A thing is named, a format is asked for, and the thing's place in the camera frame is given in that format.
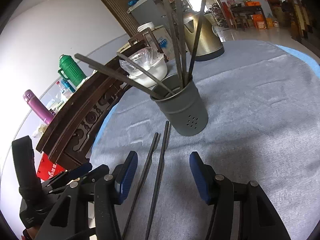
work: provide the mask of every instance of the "blue gripper pad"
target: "blue gripper pad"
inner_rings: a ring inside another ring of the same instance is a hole
[[[190,154],[189,164],[200,197],[209,205],[211,200],[209,189],[212,184],[212,178],[197,152]]]
[[[115,189],[118,193],[119,204],[122,204],[128,197],[137,166],[138,154],[135,151],[130,151],[124,164],[122,164],[121,170],[115,181]]]

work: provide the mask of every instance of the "round table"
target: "round table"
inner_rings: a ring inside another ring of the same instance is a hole
[[[256,180],[292,240],[305,240],[320,219],[320,81],[308,64],[264,41],[223,43],[218,58],[196,62],[193,79],[209,122],[192,137],[173,127],[165,152],[160,192],[149,239],[204,239],[212,206],[201,200],[188,158],[203,162],[231,181]],[[174,62],[168,63],[174,73]],[[92,151],[94,167],[112,171],[130,150],[139,163],[128,199],[116,206],[120,230],[155,132],[166,118],[144,92],[130,88],[120,100]],[[126,239],[144,239],[161,143],[143,185]],[[238,214],[235,211],[234,225]],[[231,239],[237,239],[233,228]]]

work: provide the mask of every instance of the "container rim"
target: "container rim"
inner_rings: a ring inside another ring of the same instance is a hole
[[[169,77],[171,77],[171,76],[174,76],[174,75],[178,75],[178,73],[174,73],[174,74],[171,74],[170,76],[167,76],[166,78],[164,78],[164,79],[162,80],[162,82],[163,82],[165,79],[167,79],[167,78],[169,78]],[[179,94],[182,93],[185,89],[187,89],[187,87],[190,86],[190,84],[192,83],[192,81],[193,81],[193,76],[191,76],[188,84],[187,84],[182,90],[180,90],[178,93],[176,93],[176,94],[174,94],[174,95],[172,95],[172,96],[170,96],[170,97],[168,97],[168,98],[157,99],[157,98],[154,98],[153,96],[150,96],[150,98],[151,98],[152,101],[155,101],[155,102],[163,102],[163,101],[166,101],[166,100],[174,99],[174,98],[178,97]],[[157,86],[159,86],[159,84],[156,84],[155,87],[152,89],[152,91],[154,91],[154,89],[155,89]]]

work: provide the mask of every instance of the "metal screw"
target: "metal screw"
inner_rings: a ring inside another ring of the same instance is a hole
[[[113,176],[111,174],[104,175],[104,180],[112,180]]]
[[[217,175],[215,176],[215,179],[216,179],[216,180],[224,180],[224,176],[221,175],[221,174],[217,174]]]
[[[251,181],[250,181],[250,185],[251,185],[252,187],[257,187],[257,186],[259,185],[259,183],[256,182],[255,180],[251,180]]]
[[[78,186],[78,182],[76,182],[76,181],[73,181],[73,182],[70,183],[70,187],[71,188],[74,188],[74,187],[77,187],[77,186]]]

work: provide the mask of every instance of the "tiled floor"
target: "tiled floor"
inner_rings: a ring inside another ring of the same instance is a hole
[[[218,31],[221,41],[235,41],[235,40],[261,40],[269,41],[273,44],[282,45],[292,49],[304,52],[314,58],[320,64],[320,58],[313,52],[303,46],[301,43],[291,39],[290,32],[287,28],[270,28],[268,30],[257,30],[254,27],[242,29],[228,29],[224,31]]]

